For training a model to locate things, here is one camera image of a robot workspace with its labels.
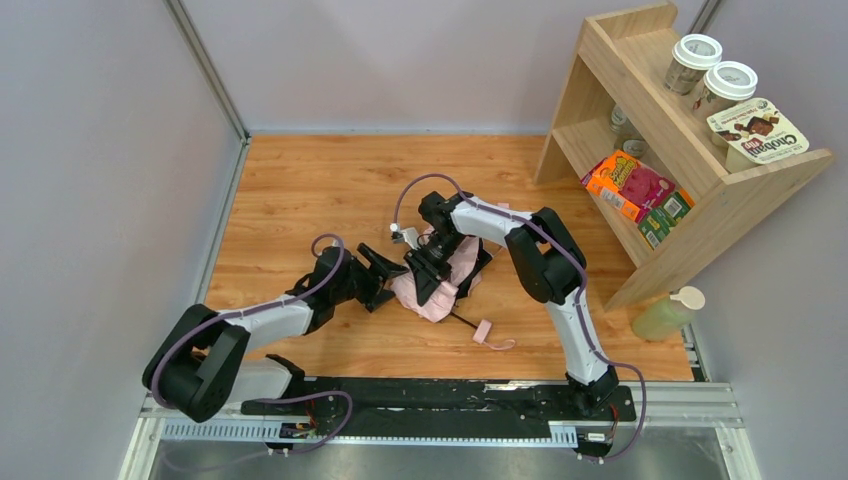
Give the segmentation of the pink folding umbrella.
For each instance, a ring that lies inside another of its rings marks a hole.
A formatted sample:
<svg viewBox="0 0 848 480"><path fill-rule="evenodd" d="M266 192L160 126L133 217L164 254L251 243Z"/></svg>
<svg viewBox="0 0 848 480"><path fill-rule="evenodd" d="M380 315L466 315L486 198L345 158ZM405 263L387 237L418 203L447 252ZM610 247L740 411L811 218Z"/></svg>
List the pink folding umbrella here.
<svg viewBox="0 0 848 480"><path fill-rule="evenodd" d="M457 302L466 298L482 281L482 269L503 250L499 247L494 253L485 249L483 241L476 237L466 238L448 259L451 272L447 280L442 281L424 305L417 301L416 285L412 273L405 273L391 282L390 290L399 303L431 323L439 323L453 317L474 330L472 340L495 351L505 351L516 346L514 339L500 343L489 340L492 322L482 319L473 322L461 317L454 309Z"/></svg>

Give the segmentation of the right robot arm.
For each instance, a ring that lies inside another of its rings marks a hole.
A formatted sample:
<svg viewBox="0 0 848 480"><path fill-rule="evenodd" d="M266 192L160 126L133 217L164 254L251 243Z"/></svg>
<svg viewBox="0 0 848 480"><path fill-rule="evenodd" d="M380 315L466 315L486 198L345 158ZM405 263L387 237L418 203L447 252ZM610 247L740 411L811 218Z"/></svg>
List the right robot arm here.
<svg viewBox="0 0 848 480"><path fill-rule="evenodd" d="M425 244L404 256L416 300L424 304L451 273L450 257L467 238L494 242L509 252L527 294L544 305L566 356L573 403L583 410L604 405L618 387L615 367L603 353L586 300L586 259L556 212L518 212L459 192L432 192L418 208L433 230Z"/></svg>

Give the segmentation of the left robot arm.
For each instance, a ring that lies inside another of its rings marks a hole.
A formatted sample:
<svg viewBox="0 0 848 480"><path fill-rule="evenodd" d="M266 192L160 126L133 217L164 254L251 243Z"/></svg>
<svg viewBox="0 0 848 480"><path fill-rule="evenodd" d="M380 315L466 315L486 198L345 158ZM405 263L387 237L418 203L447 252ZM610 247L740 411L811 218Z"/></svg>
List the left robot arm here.
<svg viewBox="0 0 848 480"><path fill-rule="evenodd" d="M407 271L365 244L354 252L328 246L318 253L312 272L270 302L240 310L216 311L202 303L188 307L141 382L161 406L197 423L227 403L278 399L299 370L281 357L247 362L247 353L317 331L347 301L376 310L394 297L388 282Z"/></svg>

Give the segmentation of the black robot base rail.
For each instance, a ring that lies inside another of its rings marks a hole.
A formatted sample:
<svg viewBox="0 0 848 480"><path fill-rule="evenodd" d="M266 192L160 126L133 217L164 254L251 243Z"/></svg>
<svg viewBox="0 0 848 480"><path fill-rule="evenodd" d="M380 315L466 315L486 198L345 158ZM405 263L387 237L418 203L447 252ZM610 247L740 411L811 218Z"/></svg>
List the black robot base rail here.
<svg viewBox="0 0 848 480"><path fill-rule="evenodd" d="M288 391L294 405L248 399L203 423L167 422L168 440L303 445L338 443L561 446L601 456L620 423L635 422L633 393L616 387L596 406L567 383L312 377Z"/></svg>

